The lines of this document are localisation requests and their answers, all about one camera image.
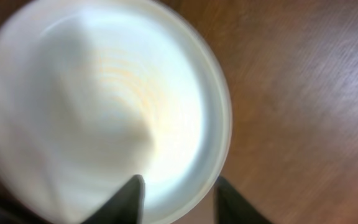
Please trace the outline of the cream plate with red stain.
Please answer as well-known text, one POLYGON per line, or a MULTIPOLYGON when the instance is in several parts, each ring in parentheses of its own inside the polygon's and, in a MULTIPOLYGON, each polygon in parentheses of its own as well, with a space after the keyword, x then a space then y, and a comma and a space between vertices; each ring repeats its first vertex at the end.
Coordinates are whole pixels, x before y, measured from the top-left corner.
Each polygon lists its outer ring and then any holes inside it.
POLYGON ((143 223, 209 192, 232 133, 203 38, 156 1, 32 1, 0 28, 0 181, 52 223, 81 223, 132 176, 143 223))

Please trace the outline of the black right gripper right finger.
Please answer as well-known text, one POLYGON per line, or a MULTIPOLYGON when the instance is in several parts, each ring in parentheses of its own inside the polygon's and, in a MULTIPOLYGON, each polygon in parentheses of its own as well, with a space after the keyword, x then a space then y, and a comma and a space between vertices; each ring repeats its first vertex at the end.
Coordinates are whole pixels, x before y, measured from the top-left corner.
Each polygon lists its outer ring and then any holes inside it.
POLYGON ((224 177, 214 185, 216 224, 272 224, 260 214, 224 177))

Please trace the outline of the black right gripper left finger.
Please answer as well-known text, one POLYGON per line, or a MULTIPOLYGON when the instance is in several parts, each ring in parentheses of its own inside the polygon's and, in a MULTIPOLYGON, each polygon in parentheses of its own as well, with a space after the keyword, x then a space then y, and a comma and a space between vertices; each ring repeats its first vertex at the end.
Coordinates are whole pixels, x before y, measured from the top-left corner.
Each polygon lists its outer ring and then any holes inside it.
POLYGON ((109 200, 82 224, 140 224, 144 207, 145 184, 133 175, 109 200))

